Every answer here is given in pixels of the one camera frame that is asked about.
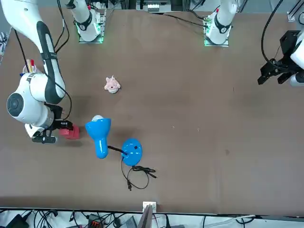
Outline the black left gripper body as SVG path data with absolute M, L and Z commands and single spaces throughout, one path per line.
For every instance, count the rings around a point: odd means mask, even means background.
M 280 45 L 283 56 L 291 56 L 294 52 L 303 57 L 303 48 L 299 47 L 303 40 L 303 30 L 288 30 L 281 38 Z

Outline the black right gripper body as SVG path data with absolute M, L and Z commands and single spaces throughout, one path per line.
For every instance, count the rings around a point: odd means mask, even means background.
M 63 108 L 58 106 L 58 105 L 54 105 L 54 104 L 48 104 L 45 103 L 45 106 L 47 106 L 54 114 L 54 119 L 61 119 L 61 115 L 62 115 L 62 111 Z

